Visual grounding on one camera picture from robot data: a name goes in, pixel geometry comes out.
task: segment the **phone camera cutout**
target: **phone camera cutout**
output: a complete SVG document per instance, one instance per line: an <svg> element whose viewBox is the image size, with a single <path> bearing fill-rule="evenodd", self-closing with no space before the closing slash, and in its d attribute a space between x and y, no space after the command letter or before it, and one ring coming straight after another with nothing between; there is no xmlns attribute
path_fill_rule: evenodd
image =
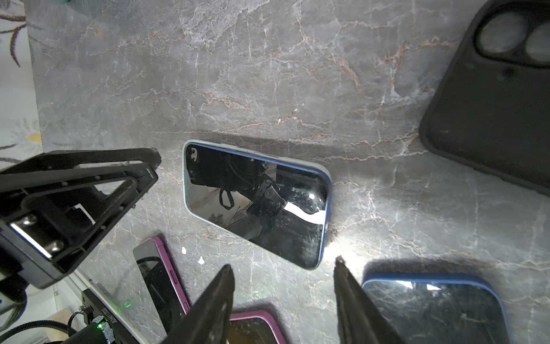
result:
<svg viewBox="0 0 550 344"><path fill-rule="evenodd" d="M527 36L527 21L518 13L506 12L481 29L479 43L488 53L503 53L518 46Z"/></svg>

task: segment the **gray marble surface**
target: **gray marble surface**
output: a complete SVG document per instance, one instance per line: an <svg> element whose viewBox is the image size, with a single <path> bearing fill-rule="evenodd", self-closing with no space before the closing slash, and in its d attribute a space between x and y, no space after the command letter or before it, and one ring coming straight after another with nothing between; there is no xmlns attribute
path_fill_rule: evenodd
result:
<svg viewBox="0 0 550 344"><path fill-rule="evenodd" d="M290 343L339 341L338 255L358 280L479 275L504 299L516 342L549 342L548 198L428 153L417 134L482 3L27 1L44 150L156 147L163 159L158 182L82 269L114 302L131 301L125 313L151 343L164 331L132 249L159 232L191 301L230 263L235 307L269 309ZM330 170L318 269L186 211L181 149L191 138Z"/></svg>

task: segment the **purple phone case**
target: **purple phone case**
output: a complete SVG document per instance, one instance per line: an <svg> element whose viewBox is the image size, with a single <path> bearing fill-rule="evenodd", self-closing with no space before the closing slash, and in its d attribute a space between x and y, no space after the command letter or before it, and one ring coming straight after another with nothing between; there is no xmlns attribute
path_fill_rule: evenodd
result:
<svg viewBox="0 0 550 344"><path fill-rule="evenodd" d="M271 332L273 332L273 336L275 337L275 340L277 340L277 343L287 344L287 341L284 339L283 333L281 332L279 325L277 325L275 318L265 310L252 310L250 312L233 313L231 314L229 321L251 318L260 318L264 320L267 325L269 325L269 328L271 328Z"/></svg>
<svg viewBox="0 0 550 344"><path fill-rule="evenodd" d="M175 273L175 269L172 266L172 262L170 261L170 257L168 256L168 252L166 252L166 249L164 248L164 243L160 239L160 237L154 236L151 238L153 242L155 243L155 246L157 247L158 254L161 256L162 264L164 264L164 267L166 268L166 272L168 272L168 276L170 277L170 282L172 283L172 288L174 288L175 294L178 296L179 303L181 304L181 307L183 308L183 313L187 314L189 313L189 310L191 309L191 304L189 303L189 300L187 300L187 297L185 296L185 292L183 291L182 284L179 282L178 276Z"/></svg>

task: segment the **black cable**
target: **black cable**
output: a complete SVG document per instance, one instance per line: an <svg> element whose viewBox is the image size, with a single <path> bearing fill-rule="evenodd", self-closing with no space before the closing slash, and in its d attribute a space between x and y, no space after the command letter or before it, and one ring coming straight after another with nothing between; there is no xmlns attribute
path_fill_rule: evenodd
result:
<svg viewBox="0 0 550 344"><path fill-rule="evenodd" d="M84 313L82 313L82 312L74 312L73 315L70 316L69 321L67 321L67 333L70 332L69 329L71 328L71 325L73 324L74 317L79 315L79 314L84 315Z"/></svg>
<svg viewBox="0 0 550 344"><path fill-rule="evenodd" d="M5 321L4 325L0 327L0 332L6 331L10 326L13 325L14 322L19 320L19 318L21 318L23 312L25 311L26 307L27 307L27 299L25 296L25 302L23 304L18 304L12 309L12 312L10 313L8 319Z"/></svg>
<svg viewBox="0 0 550 344"><path fill-rule="evenodd" d="M30 323L22 324L12 328L8 332L0 336L0 343L3 343L6 339L10 338L15 334L18 334L19 332L23 332L28 329L34 329L35 327L47 327L50 329L55 329L65 334L69 334L70 336L76 333L76 330L73 329L72 327L69 327L67 329L67 325L64 323L60 323L58 321L53 321L53 320L38 320L38 321L31 321Z"/></svg>

